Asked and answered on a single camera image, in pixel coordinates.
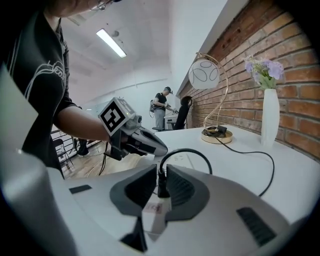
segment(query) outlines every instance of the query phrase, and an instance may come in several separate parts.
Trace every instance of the fluorescent light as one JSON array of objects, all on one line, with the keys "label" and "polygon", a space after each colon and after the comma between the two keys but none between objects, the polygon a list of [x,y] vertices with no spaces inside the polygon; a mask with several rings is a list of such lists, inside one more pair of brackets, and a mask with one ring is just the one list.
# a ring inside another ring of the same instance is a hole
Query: fluorescent light
[{"label": "fluorescent light", "polygon": [[126,53],[112,39],[112,37],[102,28],[96,33],[103,41],[105,41],[121,58],[126,57]]}]

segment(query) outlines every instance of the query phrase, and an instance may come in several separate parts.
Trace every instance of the table lamp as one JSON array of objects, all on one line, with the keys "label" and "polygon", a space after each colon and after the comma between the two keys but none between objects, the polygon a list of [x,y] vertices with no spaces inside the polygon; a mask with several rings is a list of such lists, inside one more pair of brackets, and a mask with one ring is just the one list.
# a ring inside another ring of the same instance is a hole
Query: table lamp
[{"label": "table lamp", "polygon": [[[226,144],[226,143],[230,143],[233,139],[232,132],[227,130],[226,127],[218,125],[221,106],[226,100],[228,90],[229,90],[229,82],[228,82],[226,70],[215,58],[202,52],[196,53],[196,58],[189,69],[189,81],[191,85],[195,89],[201,89],[201,90],[216,88],[218,84],[222,82],[220,71],[223,72],[225,76],[225,84],[226,84],[225,94],[223,95],[220,104],[216,106],[214,110],[212,110],[211,113],[208,114],[204,119],[203,121],[204,129],[201,132],[201,139],[204,140],[205,142],[209,142],[213,144],[221,144],[221,142]],[[216,117],[216,126],[208,127],[207,120],[217,110],[218,112]]]}]

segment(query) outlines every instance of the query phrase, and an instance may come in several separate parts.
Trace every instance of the floor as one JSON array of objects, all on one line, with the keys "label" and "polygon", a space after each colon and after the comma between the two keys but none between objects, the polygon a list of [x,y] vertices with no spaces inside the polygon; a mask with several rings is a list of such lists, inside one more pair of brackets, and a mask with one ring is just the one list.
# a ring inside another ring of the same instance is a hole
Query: floor
[{"label": "floor", "polygon": [[[68,164],[62,167],[65,179],[77,179],[98,176],[101,170],[102,162],[106,145],[99,142],[91,146],[88,150],[89,156],[79,157],[78,155],[71,158],[73,164],[68,161]],[[136,167],[141,156],[137,154],[129,154],[121,161],[106,157],[105,168],[101,175],[122,172]]]}]

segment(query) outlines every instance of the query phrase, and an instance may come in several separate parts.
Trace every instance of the purple flower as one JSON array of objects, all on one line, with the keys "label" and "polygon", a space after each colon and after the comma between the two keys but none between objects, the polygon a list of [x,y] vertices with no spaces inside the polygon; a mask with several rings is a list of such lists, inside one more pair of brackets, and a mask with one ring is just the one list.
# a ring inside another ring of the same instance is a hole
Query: purple flower
[{"label": "purple flower", "polygon": [[245,70],[248,72],[248,73],[251,73],[254,69],[254,64],[250,61],[246,61],[245,62]]},{"label": "purple flower", "polygon": [[270,65],[271,63],[272,63],[272,61],[269,60],[269,59],[263,59],[263,60],[261,61],[261,65],[264,66],[264,67],[266,67],[266,68],[269,68],[269,65]]},{"label": "purple flower", "polygon": [[282,75],[284,74],[284,66],[278,61],[271,61],[268,64],[268,68],[269,76],[277,80],[281,79]]},{"label": "purple flower", "polygon": [[253,76],[254,81],[255,81],[258,85],[260,85],[260,84],[261,84],[261,83],[260,83],[260,74],[259,74],[258,72],[254,72],[252,76]]}]

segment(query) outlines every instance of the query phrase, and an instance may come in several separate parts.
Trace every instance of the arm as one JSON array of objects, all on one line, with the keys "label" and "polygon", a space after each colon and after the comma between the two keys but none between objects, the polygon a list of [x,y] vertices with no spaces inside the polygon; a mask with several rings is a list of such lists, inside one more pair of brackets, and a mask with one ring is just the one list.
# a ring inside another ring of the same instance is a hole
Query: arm
[{"label": "arm", "polygon": [[153,104],[156,105],[156,106],[159,106],[159,107],[165,107],[166,106],[166,104],[160,103],[158,98],[154,99]]},{"label": "arm", "polygon": [[64,108],[57,115],[55,126],[71,136],[92,141],[109,141],[107,130],[99,118],[94,118],[76,106]]}]

